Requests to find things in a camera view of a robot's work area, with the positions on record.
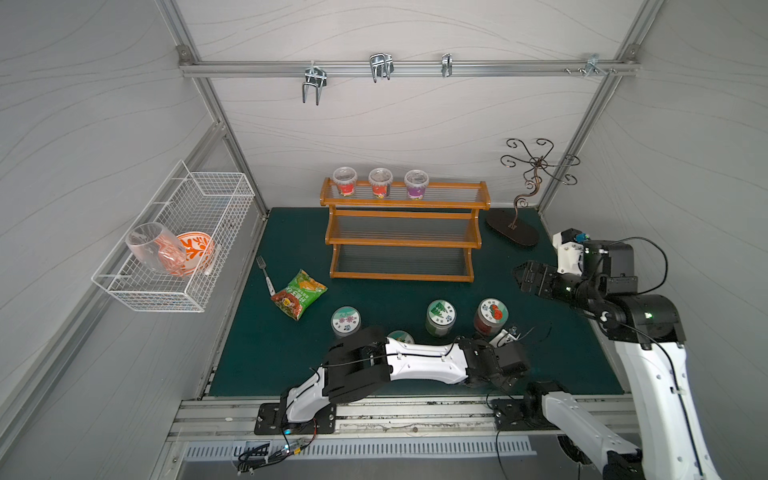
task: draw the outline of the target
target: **cable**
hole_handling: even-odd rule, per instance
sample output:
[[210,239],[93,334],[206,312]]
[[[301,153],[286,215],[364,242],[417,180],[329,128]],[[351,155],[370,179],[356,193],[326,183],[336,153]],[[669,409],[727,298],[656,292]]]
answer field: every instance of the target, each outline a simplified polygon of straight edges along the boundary
[[549,338],[549,334],[550,333],[552,333],[552,322],[549,323],[549,330],[547,330],[547,334],[544,335],[543,338],[541,338],[540,340],[536,340],[533,343],[523,343],[523,342],[520,342],[520,345],[524,345],[524,346],[538,345],[539,343],[544,342],[547,338]]
[[651,342],[655,343],[659,346],[661,351],[664,353],[664,355],[667,357],[667,360],[669,360],[670,363],[670,369],[672,370],[672,380],[674,380],[674,388],[677,391],[677,398],[680,400],[680,407],[683,409],[683,417],[685,418],[685,426],[688,429],[688,436],[690,437],[690,446],[694,449],[694,456],[696,457],[696,466],[699,469],[699,476],[701,478],[704,478],[704,472],[701,469],[701,462],[699,460],[699,452],[696,450],[696,442],[694,441],[694,431],[690,427],[690,420],[688,419],[688,411],[685,409],[685,403],[683,402],[683,396],[680,394],[680,386],[677,384],[677,372],[675,372],[674,369],[674,363],[672,363],[672,357],[670,357],[670,354],[667,353],[666,349],[661,346],[659,342],[656,341],[655,338],[648,335],[645,332],[641,332],[640,330],[634,328],[633,326],[629,326],[626,323],[619,323],[619,325],[626,326],[628,329],[633,330],[637,333],[640,333],[642,336],[649,339]]
[[670,270],[670,261],[669,261],[669,258],[667,258],[667,252],[665,252],[663,248],[659,247],[656,242],[654,242],[653,240],[649,240],[646,237],[628,237],[628,238],[625,238],[623,240],[616,240],[615,242],[609,243],[608,245],[609,246],[610,245],[615,245],[616,243],[626,242],[627,240],[645,240],[648,243],[650,243],[651,245],[653,245],[654,247],[656,247],[661,252],[661,255],[664,257],[664,278],[661,279],[661,283],[656,285],[654,288],[649,288],[648,290],[644,290],[642,292],[635,293],[635,295],[643,295],[643,294],[648,293],[648,292],[653,292],[654,290],[656,290],[660,286],[664,285],[667,282],[667,274],[669,273],[669,270]]
[[419,354],[419,353],[404,353],[404,352],[396,352],[396,353],[385,353],[384,355],[370,356],[370,357],[367,357],[367,358],[365,358],[365,359],[353,360],[352,362],[344,362],[344,363],[331,363],[330,365],[321,365],[321,366],[324,366],[324,367],[329,367],[329,366],[344,366],[344,365],[352,365],[352,364],[354,364],[354,363],[360,363],[360,362],[369,362],[369,361],[371,361],[371,360],[375,360],[375,359],[383,359],[383,358],[386,358],[386,357],[388,357],[388,356],[396,356],[396,355],[402,355],[402,356],[421,356],[421,357],[425,357],[425,358],[428,358],[428,359],[441,359],[441,358],[442,358],[442,357],[444,357],[444,356],[448,356],[448,355],[449,355],[449,354],[450,354],[450,353],[453,351],[453,347],[455,347],[455,346],[456,346],[456,344],[455,344],[455,343],[453,343],[453,344],[451,345],[451,348],[448,350],[448,352],[445,352],[445,354],[444,354],[444,355],[421,355],[421,354]]
[[504,466],[502,464],[502,454],[498,452],[498,434],[501,433],[501,430],[498,430],[496,432],[496,459],[498,460],[498,466],[502,468],[502,474],[504,474],[505,480],[509,480],[509,477],[507,476],[507,471],[504,470]]

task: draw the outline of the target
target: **aluminum rail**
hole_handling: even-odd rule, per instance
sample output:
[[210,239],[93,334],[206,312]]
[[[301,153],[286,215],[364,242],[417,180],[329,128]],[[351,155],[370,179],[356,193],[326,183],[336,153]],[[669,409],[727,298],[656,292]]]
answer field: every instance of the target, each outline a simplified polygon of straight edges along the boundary
[[[440,61],[393,62],[393,77],[442,77]],[[452,77],[550,77],[574,76],[580,78],[587,67],[585,60],[542,61],[453,61]],[[189,78],[304,78],[307,68],[323,70],[329,78],[371,77],[367,61],[204,61],[179,65],[184,77]],[[604,60],[596,66],[607,76],[635,75],[640,64]]]
[[[491,400],[506,398],[491,396]],[[576,395],[580,406],[616,433],[638,433],[632,395]],[[252,440],[260,399],[203,399],[181,403],[167,441]],[[336,431],[326,437],[382,438],[495,434],[493,411],[485,396],[368,397],[340,404]],[[558,435],[560,430],[525,430],[523,435]]]

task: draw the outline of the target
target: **snack bag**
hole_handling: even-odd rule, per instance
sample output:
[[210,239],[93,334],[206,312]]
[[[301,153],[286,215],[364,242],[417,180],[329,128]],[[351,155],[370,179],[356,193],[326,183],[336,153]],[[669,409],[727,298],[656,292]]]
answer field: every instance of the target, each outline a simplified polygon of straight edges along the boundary
[[327,286],[313,280],[304,270],[299,270],[287,287],[272,296],[272,301],[286,315],[298,321],[304,310],[326,290]]

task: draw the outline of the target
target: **white wire basket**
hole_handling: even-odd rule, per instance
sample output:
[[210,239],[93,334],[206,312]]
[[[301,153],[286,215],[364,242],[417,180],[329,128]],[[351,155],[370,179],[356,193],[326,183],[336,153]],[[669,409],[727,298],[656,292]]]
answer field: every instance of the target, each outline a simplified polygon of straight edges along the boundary
[[[145,267],[127,248],[124,236],[91,278],[114,298],[137,312],[203,312],[243,219],[253,202],[253,188],[242,173],[190,172],[169,177],[134,221],[159,222],[171,232],[204,232],[211,241],[203,258],[205,268],[189,276],[157,273]],[[161,192],[172,194],[161,200]]]

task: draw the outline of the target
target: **dark green mat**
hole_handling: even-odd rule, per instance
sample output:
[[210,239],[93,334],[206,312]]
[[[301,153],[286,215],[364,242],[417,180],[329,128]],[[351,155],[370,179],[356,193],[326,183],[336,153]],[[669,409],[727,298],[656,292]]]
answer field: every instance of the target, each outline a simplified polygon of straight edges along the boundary
[[[212,396],[276,396],[303,382],[317,367],[335,337],[330,318],[340,306],[360,311],[363,326],[380,325],[385,333],[402,329],[417,343],[450,343],[472,336],[472,319],[481,300],[494,297],[509,309],[507,327],[527,332],[523,339],[532,370],[527,379],[554,379],[574,394],[619,394],[621,387],[587,320],[566,305],[520,293],[511,270],[526,260],[557,264],[554,249],[533,210],[522,218],[541,233],[539,245],[523,250],[490,230],[480,212],[482,248],[472,253],[474,283],[334,279],[328,274],[333,248],[325,245],[327,208],[274,208],[259,247],[276,290],[304,269],[328,286],[296,322],[270,300],[264,275],[253,265],[227,344],[210,388]],[[456,325],[444,339],[425,328],[426,309],[435,299],[453,303]],[[519,392],[525,386],[518,382]],[[399,380],[380,389],[390,395],[466,395],[464,386],[430,380]]]

